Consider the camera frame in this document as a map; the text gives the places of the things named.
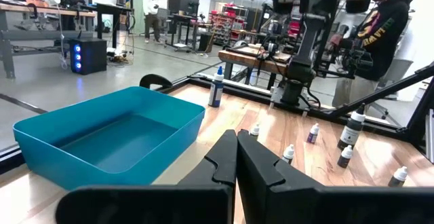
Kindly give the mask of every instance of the blue label bottle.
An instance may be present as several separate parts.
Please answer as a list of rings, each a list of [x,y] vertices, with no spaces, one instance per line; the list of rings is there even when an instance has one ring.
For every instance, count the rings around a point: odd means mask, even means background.
[[[223,94],[223,68],[219,67],[211,84],[210,100],[208,105],[211,107],[219,107]]]

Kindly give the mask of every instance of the white shirt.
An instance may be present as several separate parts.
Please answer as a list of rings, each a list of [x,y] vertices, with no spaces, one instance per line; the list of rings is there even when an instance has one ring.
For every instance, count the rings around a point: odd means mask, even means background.
[[[158,8],[154,8],[155,5],[159,5],[160,0],[143,0],[143,12],[144,15],[157,14]]]

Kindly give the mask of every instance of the black hoodie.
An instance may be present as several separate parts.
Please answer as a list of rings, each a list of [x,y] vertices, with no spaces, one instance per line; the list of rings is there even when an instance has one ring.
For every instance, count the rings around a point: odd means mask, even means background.
[[[391,66],[399,36],[408,21],[408,10],[413,0],[386,0],[375,7],[357,27],[350,39],[362,39],[363,48],[371,53],[374,66],[368,71],[357,70],[356,75],[378,81]],[[352,45],[348,39],[342,46]]]

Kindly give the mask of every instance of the person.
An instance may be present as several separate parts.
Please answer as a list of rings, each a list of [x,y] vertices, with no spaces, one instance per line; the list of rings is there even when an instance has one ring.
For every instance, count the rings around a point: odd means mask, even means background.
[[[355,79],[340,78],[336,84],[333,107],[355,102],[375,92],[379,79],[391,66],[399,36],[408,21],[408,11],[413,0],[373,0],[377,6],[357,27],[354,36],[343,39],[334,35],[330,42],[342,48],[351,48],[355,39],[371,53],[373,67],[356,70]]]
[[[145,15],[145,21],[144,21],[144,42],[149,42],[149,27],[152,26],[154,29],[154,38],[155,42],[160,42],[160,26],[159,26],[159,19],[157,16],[158,12],[158,4],[160,0],[143,0],[143,12]]]

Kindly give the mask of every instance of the man in white shirt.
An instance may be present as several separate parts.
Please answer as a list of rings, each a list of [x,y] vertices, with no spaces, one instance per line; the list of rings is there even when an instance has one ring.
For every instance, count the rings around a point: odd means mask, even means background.
[[[154,37],[155,42],[160,42],[160,26],[159,26],[159,19],[157,16],[158,12],[158,4],[160,0],[143,0],[143,12],[145,15],[145,22],[144,22],[144,42],[149,42],[149,27],[152,26],[154,29]]]

